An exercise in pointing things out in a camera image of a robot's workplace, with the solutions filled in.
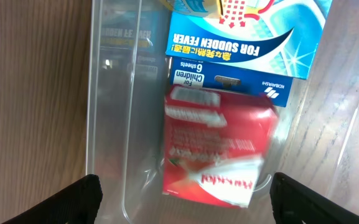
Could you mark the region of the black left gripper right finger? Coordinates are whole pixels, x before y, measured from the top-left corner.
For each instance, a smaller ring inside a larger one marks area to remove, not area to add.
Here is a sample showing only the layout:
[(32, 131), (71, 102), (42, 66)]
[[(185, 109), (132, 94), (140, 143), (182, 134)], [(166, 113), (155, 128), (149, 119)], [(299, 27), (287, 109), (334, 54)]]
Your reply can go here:
[(359, 216), (288, 175), (277, 172), (270, 187), (277, 224), (359, 224)]

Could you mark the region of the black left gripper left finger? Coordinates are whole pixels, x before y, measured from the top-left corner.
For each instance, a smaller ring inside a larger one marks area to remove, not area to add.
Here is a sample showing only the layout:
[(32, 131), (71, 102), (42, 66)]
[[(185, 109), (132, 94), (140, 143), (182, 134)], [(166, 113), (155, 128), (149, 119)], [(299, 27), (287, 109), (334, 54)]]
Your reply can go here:
[(4, 224), (94, 224), (102, 198), (99, 177), (88, 174)]

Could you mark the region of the red Panadol box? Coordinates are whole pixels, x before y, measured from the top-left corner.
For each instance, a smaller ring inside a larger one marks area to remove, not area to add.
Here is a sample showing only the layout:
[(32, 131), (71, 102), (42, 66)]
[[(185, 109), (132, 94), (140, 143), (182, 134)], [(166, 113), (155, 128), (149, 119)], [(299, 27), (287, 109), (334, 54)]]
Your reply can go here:
[(164, 194), (249, 206), (278, 115), (265, 96), (171, 87), (164, 98)]

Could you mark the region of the blue KoolFever box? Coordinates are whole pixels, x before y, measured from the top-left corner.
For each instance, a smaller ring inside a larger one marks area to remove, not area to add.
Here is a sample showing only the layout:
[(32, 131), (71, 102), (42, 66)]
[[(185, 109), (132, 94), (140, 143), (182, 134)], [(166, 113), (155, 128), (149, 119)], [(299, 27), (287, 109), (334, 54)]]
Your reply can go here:
[(218, 19), (173, 12), (166, 54), (170, 81), (265, 95), (287, 105), (294, 79), (305, 80), (332, 0), (224, 0)]

